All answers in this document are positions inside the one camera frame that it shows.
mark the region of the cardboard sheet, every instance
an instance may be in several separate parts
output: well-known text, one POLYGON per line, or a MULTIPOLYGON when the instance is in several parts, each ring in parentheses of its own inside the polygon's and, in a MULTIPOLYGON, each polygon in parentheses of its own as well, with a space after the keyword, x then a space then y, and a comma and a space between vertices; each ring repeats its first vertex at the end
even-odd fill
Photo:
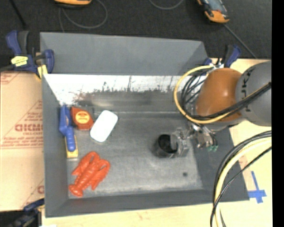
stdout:
POLYGON ((44 196, 41 80, 0 75, 0 211, 21 210, 44 196))

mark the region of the red toy lobster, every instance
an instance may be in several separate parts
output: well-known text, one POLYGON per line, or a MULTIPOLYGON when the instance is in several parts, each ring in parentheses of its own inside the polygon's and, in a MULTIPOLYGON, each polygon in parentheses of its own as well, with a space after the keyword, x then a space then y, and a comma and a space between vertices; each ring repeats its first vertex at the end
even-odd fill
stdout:
POLYGON ((110 168, 110 163, 92 151, 81 159, 78 166, 73 170, 72 175, 77 175, 74 184, 69 185, 70 192, 82 197, 83 191, 91 185, 95 190, 98 184, 106 177, 110 168))

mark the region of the black floor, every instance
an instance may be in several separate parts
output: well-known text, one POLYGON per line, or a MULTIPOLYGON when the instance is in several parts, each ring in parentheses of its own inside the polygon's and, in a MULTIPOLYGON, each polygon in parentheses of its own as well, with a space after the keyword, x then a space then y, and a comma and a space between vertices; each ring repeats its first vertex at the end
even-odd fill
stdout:
MULTIPOLYGON (((30 31, 28 51, 39 49, 40 31, 61 31, 59 8, 53 0, 13 0, 30 31)), ((271 59, 272 57, 272 0, 223 0, 230 22, 227 27, 248 47, 220 24, 208 23, 195 0, 184 0, 174 10, 160 10, 148 0, 100 0, 108 10, 104 25, 82 29, 62 15, 65 32, 102 35, 131 35, 159 38, 182 38, 203 41, 210 57, 222 57, 227 44, 242 50, 241 58, 271 59)), ((179 0, 153 0, 160 6, 172 6, 179 0)), ((79 24, 99 24, 105 11, 95 0, 85 9, 67 11, 79 24)), ((9 64, 12 55, 6 46, 5 35, 11 30, 23 30, 19 16, 10 0, 0 0, 0 67, 9 64)), ((0 227, 13 221, 19 213, 0 213, 0 227)))

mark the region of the yellow cable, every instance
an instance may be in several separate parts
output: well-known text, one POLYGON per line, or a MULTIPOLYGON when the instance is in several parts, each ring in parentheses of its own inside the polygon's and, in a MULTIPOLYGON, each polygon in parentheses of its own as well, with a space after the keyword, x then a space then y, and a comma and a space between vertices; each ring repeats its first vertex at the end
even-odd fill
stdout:
MULTIPOLYGON (((190 120, 190 121, 192 121, 192 122, 200 123, 200 124, 213 123, 213 122, 216 122, 216 121, 218 121, 218 120, 220 120, 220 119, 226 117, 227 115, 229 115, 230 113, 232 113, 232 112, 234 111, 234 110, 229 111, 229 112, 227 112, 227 113, 225 113, 225 114, 222 114, 222 115, 220 115, 220 116, 217 116, 217 117, 212 118, 212 119, 209 119, 209 120, 197 120, 197 119, 194 119, 194 118, 190 117, 189 115, 187 115, 187 113, 183 110, 183 108, 181 107, 181 105, 180 105, 180 103, 179 103, 179 101, 178 101, 178 98, 177 98, 178 88, 179 88, 181 82, 183 81, 183 79, 184 79, 185 77, 187 77, 189 74, 192 74, 192 73, 194 73, 194 72, 196 72, 196 71, 198 71, 198 70, 210 69, 210 68, 214 68, 214 67, 215 67, 215 66, 213 66, 213 65, 212 65, 212 66, 209 65, 209 66, 200 66, 200 67, 193 68, 193 69, 189 70, 188 72, 186 72, 186 73, 179 79, 179 81, 176 83, 176 86, 175 86, 175 89, 174 89, 174 95, 173 95, 173 96, 174 96, 174 100, 175 100, 175 104, 176 104, 178 110, 179 110, 188 120, 190 120)), ((261 90, 263 87, 265 87, 265 86, 267 86, 267 85, 268 85, 268 83, 265 84, 264 86, 262 86, 261 88, 259 88, 258 90, 254 91, 253 93, 249 94, 247 97, 252 96, 254 93, 258 92, 259 90, 261 90)))
MULTIPOLYGON (((243 149, 241 149, 228 163, 227 165, 224 167, 224 169, 222 170, 217 186, 216 186, 216 190, 215 190, 215 196, 214 196, 214 201, 217 200, 217 198, 219 197, 221 190, 222 190, 222 186, 225 180, 225 177, 227 175, 227 173, 229 172, 229 170, 232 168, 232 166, 246 153, 248 153, 249 151, 260 147, 261 145, 264 145, 268 142, 271 142, 271 137, 268 137, 266 139, 259 139, 256 141, 253 141, 251 143, 249 143, 248 145, 246 145, 243 149)), ((221 216, 220 216, 220 207, 219 205, 217 205, 217 208, 215 210, 215 220, 216 220, 216 224, 218 227, 222 226, 222 220, 221 220, 221 216)))

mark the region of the blue clamp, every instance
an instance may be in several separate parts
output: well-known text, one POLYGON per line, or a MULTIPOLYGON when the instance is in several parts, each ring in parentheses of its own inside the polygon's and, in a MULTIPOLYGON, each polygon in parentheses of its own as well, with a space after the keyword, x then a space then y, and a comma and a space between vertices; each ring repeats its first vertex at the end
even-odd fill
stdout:
MULTIPOLYGON (((227 45, 225 47, 225 53, 222 59, 218 59, 217 63, 215 64, 216 68, 225 67, 229 68, 241 55, 241 49, 236 45, 227 45)), ((212 59, 206 58, 203 62, 203 65, 210 65, 213 64, 212 59)))
POLYGON ((221 63, 229 68, 241 55, 241 49, 236 45, 227 45, 221 63))
POLYGON ((67 149, 70 152, 76 150, 74 128, 72 126, 71 112, 66 105, 60 109, 59 131, 66 137, 67 149))
POLYGON ((39 222, 41 216, 37 208, 42 205, 44 205, 44 198, 28 204, 23 208, 24 214, 6 227, 27 227, 36 219, 39 222))
POLYGON ((41 55, 33 57, 33 55, 27 53, 27 35, 28 31, 18 32, 17 30, 13 30, 9 32, 5 39, 7 46, 13 51, 15 57, 24 56, 27 57, 27 60, 22 64, 13 64, 13 70, 17 71, 31 71, 35 73, 37 76, 41 77, 38 71, 38 65, 36 65, 35 61, 39 59, 45 59, 45 65, 48 73, 53 71, 54 67, 54 56, 53 50, 45 50, 41 55))

